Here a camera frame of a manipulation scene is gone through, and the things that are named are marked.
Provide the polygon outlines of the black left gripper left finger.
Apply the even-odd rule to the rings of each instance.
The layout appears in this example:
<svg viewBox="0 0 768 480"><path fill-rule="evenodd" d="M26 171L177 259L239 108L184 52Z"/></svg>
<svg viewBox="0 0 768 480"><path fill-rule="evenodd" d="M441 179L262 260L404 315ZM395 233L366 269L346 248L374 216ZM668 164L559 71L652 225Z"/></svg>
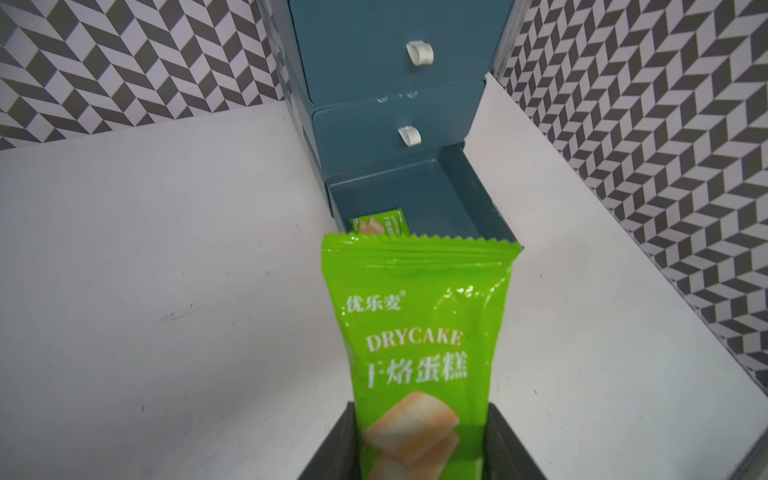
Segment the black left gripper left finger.
<svg viewBox="0 0 768 480"><path fill-rule="evenodd" d="M360 480L359 454L355 404L348 402L298 479Z"/></svg>

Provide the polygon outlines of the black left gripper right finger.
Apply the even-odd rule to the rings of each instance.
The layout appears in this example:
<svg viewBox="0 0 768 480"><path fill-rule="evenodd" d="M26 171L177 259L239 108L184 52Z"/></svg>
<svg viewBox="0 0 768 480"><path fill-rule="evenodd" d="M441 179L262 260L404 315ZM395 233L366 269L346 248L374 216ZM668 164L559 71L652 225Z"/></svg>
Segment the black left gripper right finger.
<svg viewBox="0 0 768 480"><path fill-rule="evenodd" d="M483 480L546 480L540 467L493 403L488 406Z"/></svg>

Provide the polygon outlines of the green cookie packet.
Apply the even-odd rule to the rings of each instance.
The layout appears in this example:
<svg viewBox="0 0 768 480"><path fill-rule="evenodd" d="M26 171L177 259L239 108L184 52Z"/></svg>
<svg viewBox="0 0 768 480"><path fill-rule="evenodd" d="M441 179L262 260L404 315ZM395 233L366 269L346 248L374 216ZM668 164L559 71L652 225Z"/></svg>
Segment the green cookie packet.
<svg viewBox="0 0 768 480"><path fill-rule="evenodd" d="M401 208L363 215L348 220L350 232L360 235L409 236L411 234Z"/></svg>
<svg viewBox="0 0 768 480"><path fill-rule="evenodd" d="M478 479L516 242L329 234L365 479Z"/></svg>

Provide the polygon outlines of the teal three-drawer cabinet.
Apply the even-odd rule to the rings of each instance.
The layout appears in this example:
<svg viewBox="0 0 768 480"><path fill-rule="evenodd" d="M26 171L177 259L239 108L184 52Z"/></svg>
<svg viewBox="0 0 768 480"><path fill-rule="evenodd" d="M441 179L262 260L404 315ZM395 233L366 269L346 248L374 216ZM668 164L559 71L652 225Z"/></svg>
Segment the teal three-drawer cabinet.
<svg viewBox="0 0 768 480"><path fill-rule="evenodd" d="M414 235L512 240L464 151L509 1L258 1L337 227L401 208Z"/></svg>

